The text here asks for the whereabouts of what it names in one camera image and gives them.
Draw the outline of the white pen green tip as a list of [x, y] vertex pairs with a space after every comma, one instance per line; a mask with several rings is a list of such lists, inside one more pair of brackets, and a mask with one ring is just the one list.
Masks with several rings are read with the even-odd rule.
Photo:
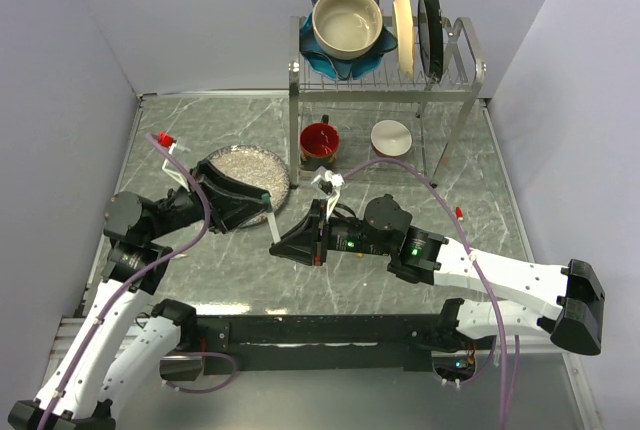
[[277, 244], [281, 241], [281, 237], [280, 237], [280, 232], [278, 230], [278, 226], [276, 222], [275, 212], [271, 210], [271, 211], [268, 211], [266, 215], [267, 215], [267, 222], [269, 225], [273, 243]]

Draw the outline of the green pen cap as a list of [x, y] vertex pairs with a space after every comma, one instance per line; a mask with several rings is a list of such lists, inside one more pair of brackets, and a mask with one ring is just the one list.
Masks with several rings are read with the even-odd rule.
[[272, 212], [272, 204], [271, 204], [270, 194], [269, 193], [264, 193], [262, 195], [261, 199], [262, 199], [262, 202], [263, 202], [264, 210], [267, 213]]

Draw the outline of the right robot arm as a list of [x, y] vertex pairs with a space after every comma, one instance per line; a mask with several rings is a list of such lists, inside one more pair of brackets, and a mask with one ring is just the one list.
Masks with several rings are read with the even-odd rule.
[[422, 230], [389, 194], [371, 200], [363, 217], [342, 216], [315, 199], [305, 217], [269, 249], [271, 255], [321, 266], [331, 251], [388, 258], [387, 269], [410, 284], [482, 292], [437, 325], [439, 340], [460, 348], [488, 336], [542, 336], [570, 353], [602, 350], [604, 288], [593, 266], [536, 264], [467, 248]]

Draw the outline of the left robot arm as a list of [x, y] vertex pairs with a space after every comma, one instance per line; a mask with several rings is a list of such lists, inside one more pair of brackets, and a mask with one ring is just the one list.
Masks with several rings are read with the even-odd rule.
[[122, 344], [157, 290], [176, 251], [157, 239], [196, 222], [226, 233], [269, 208], [265, 189], [237, 181], [203, 160], [186, 186], [152, 201], [131, 192], [106, 207], [111, 250], [93, 305], [61, 364], [32, 400], [14, 404], [14, 429], [113, 429], [130, 397], [168, 353], [200, 344], [193, 307], [164, 300], [141, 333]]

